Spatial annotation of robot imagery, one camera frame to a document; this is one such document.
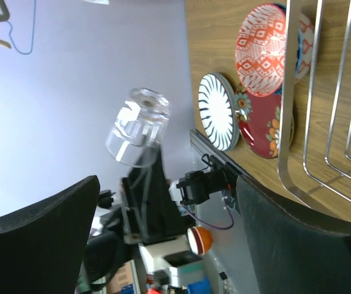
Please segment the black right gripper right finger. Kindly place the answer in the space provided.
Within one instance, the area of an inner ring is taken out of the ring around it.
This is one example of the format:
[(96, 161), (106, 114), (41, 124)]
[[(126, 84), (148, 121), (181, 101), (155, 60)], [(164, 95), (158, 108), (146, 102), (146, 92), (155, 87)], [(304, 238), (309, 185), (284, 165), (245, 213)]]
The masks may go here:
[(351, 222), (245, 176), (236, 193), (261, 293), (351, 293)]

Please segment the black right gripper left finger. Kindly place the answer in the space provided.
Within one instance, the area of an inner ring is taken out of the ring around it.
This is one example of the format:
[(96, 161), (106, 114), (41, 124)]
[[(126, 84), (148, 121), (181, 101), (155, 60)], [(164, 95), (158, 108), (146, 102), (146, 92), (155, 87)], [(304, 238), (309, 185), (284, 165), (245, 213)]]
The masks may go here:
[(100, 192), (89, 176), (0, 217), (0, 293), (73, 293)]

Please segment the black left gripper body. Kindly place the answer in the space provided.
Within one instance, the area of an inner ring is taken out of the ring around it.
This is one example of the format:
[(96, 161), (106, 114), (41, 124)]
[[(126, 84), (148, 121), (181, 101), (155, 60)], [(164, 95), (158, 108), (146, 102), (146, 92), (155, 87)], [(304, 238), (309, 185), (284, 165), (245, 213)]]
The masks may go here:
[(184, 220), (168, 190), (160, 146), (145, 149), (121, 184), (127, 244), (156, 244), (184, 234)]

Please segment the clear drinking glass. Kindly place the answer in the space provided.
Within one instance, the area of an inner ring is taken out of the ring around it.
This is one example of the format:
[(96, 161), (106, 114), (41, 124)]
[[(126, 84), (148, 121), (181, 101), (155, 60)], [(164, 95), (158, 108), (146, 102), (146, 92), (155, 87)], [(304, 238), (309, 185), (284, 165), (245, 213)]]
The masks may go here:
[(135, 168), (155, 163), (170, 119), (170, 102), (147, 88), (130, 91), (106, 141), (115, 161)]

